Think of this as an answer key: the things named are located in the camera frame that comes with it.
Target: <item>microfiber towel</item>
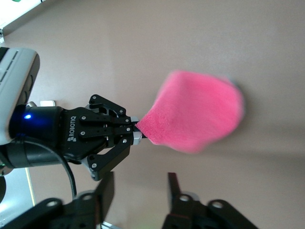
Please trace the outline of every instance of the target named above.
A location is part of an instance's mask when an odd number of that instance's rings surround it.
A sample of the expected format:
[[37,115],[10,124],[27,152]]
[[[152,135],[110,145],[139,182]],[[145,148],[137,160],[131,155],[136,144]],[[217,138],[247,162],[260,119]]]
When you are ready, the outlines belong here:
[[155,145],[195,154],[229,135],[243,115],[243,95],[228,79],[175,71],[136,126]]

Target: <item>robotiq logo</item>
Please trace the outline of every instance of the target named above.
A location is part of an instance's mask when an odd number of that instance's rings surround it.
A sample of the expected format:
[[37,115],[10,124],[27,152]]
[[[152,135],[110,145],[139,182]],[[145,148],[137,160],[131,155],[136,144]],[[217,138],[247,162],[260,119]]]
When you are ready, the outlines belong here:
[[74,134],[75,134],[75,120],[76,120],[76,116],[72,116],[71,119],[70,119],[70,129],[69,129],[68,142],[76,142],[76,138],[74,137]]

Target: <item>bolt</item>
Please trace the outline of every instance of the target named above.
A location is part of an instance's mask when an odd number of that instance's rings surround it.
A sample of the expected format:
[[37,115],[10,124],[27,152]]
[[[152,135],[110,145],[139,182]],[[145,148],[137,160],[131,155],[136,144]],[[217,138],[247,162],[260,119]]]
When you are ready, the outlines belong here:
[[212,203],[212,206],[215,208],[223,208],[224,205],[218,201],[215,201]]
[[92,198],[92,196],[90,194],[85,195],[85,196],[82,197],[83,200],[89,200],[91,198]]
[[179,198],[180,200],[182,200],[182,201],[185,201],[185,202],[187,202],[187,201],[189,201],[190,200],[190,198],[188,197],[188,196],[186,196],[186,195],[182,195],[182,196],[180,196],[180,198]]
[[47,203],[47,207],[53,207],[57,204],[57,201],[50,201],[49,203]]

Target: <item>black metal bracket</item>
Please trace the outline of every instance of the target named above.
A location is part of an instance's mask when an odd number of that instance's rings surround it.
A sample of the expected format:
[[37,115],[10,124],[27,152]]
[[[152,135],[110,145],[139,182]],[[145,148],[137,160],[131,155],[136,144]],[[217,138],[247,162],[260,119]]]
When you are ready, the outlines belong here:
[[3,229],[96,229],[114,196],[114,173],[104,175],[94,192],[87,192],[67,205],[49,198],[26,211]]
[[168,174],[171,212],[162,229],[258,229],[228,202],[212,200],[207,206],[181,193],[177,175]]
[[99,109],[100,113],[104,113],[106,115],[124,117],[126,116],[126,109],[121,107],[108,99],[105,99],[98,94],[94,94],[91,96],[89,101],[90,109]]
[[110,151],[103,155],[89,155],[87,157],[88,167],[94,180],[100,180],[104,174],[111,171],[121,161],[123,161],[130,152],[132,137],[123,137],[119,143]]
[[96,115],[81,115],[80,121],[84,123],[103,123],[114,125],[126,125],[131,123],[130,117],[112,117],[110,115],[96,116]]

